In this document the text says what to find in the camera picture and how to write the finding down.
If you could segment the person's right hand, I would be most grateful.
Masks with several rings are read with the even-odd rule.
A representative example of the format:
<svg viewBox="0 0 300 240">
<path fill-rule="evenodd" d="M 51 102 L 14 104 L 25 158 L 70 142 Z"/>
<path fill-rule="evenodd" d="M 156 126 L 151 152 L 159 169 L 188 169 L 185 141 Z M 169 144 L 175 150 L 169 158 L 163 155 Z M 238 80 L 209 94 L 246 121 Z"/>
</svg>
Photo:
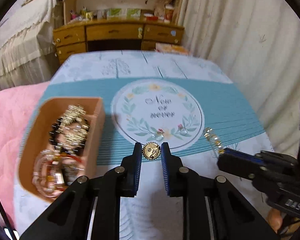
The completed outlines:
<svg viewBox="0 0 300 240">
<path fill-rule="evenodd" d="M 281 211 L 277 209 L 271 209 L 267 215 L 267 221 L 270 227 L 277 233 L 282 226 L 283 218 Z"/>
</svg>

